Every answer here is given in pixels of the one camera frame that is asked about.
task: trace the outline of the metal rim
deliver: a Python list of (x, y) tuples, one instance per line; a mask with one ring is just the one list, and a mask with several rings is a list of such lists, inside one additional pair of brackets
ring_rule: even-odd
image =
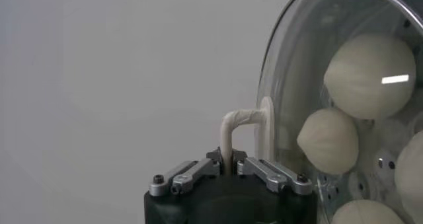
[[(260, 90), (260, 84), (262, 82), (262, 76), (263, 76), (263, 70), (264, 70), (264, 66), (266, 64), (266, 58), (270, 49), (270, 45), (273, 41), (274, 35), (276, 33), (276, 30), (279, 27), (280, 22), (282, 21), (282, 18), (284, 17), (284, 15), (286, 14), (286, 12), (288, 11), (288, 9), (292, 6), (292, 4), (295, 2), (296, 0), (289, 0), (287, 5), (284, 7), (284, 9), (282, 10), (282, 12), (280, 13), (276, 24), (274, 25), (273, 29), (272, 29), (272, 33), (269, 37), (268, 43), (267, 43), (267, 47), (266, 47), (266, 53), (264, 54), (264, 59), (262, 62), (262, 68), (260, 71), (260, 79), (258, 82), (258, 90)], [(393, 4), (396, 8), (398, 8), (409, 20), (410, 22), (417, 28), (417, 30), (419, 31), (419, 33), (421, 33), (421, 35), (423, 36), (423, 19), (416, 13), (414, 12), (405, 2), (403, 2), (402, 0), (387, 0), (388, 2), (390, 2), (391, 4)]]

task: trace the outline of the taped handle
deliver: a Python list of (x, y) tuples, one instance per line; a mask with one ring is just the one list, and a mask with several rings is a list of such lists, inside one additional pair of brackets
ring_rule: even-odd
[(272, 99), (264, 97), (260, 109), (237, 110), (223, 117), (220, 127), (220, 152), (223, 159), (223, 173), (232, 173), (232, 131), (245, 124), (258, 124), (258, 142), (263, 144), (264, 156), (274, 158), (274, 109)]

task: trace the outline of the metal clamp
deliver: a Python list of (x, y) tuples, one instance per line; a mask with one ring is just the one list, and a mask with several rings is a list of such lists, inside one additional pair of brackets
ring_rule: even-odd
[(178, 165), (174, 169), (168, 171), (164, 176), (156, 175), (153, 181), (150, 182), (149, 193), (151, 196), (164, 196), (169, 192), (170, 183), (173, 178), (182, 172), (190, 169), (194, 166), (196, 161), (184, 161), (181, 165)]
[(193, 189), (194, 183), (197, 182), (202, 176), (219, 174), (219, 162), (213, 163), (211, 159), (202, 159), (186, 172), (176, 175), (173, 178), (171, 192), (174, 195), (187, 193)]
[(254, 174), (266, 183), (267, 189), (281, 192), (290, 186), (296, 194), (309, 195), (313, 191), (311, 181), (302, 174), (296, 174), (279, 163), (257, 160), (247, 157), (244, 163), (238, 163), (238, 173)]

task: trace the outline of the white ball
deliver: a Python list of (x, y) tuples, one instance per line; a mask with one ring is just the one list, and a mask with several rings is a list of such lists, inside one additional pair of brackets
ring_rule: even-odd
[(401, 40), (381, 34), (357, 36), (330, 61), (324, 82), (335, 104), (360, 119), (386, 118), (410, 99), (416, 64)]
[(351, 118), (335, 109), (310, 115), (297, 138), (310, 162), (328, 174), (348, 172), (357, 161), (358, 135)]
[(371, 200), (354, 200), (339, 208), (332, 224), (404, 224), (389, 207)]
[(423, 131), (399, 155), (395, 184), (404, 209), (416, 224), (423, 224)]

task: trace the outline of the black machine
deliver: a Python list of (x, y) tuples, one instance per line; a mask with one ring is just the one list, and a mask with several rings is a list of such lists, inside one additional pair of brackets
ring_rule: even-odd
[(144, 195), (146, 224), (314, 224), (311, 181), (279, 163), (233, 151), (233, 174), (222, 175), (219, 149), (154, 176)]

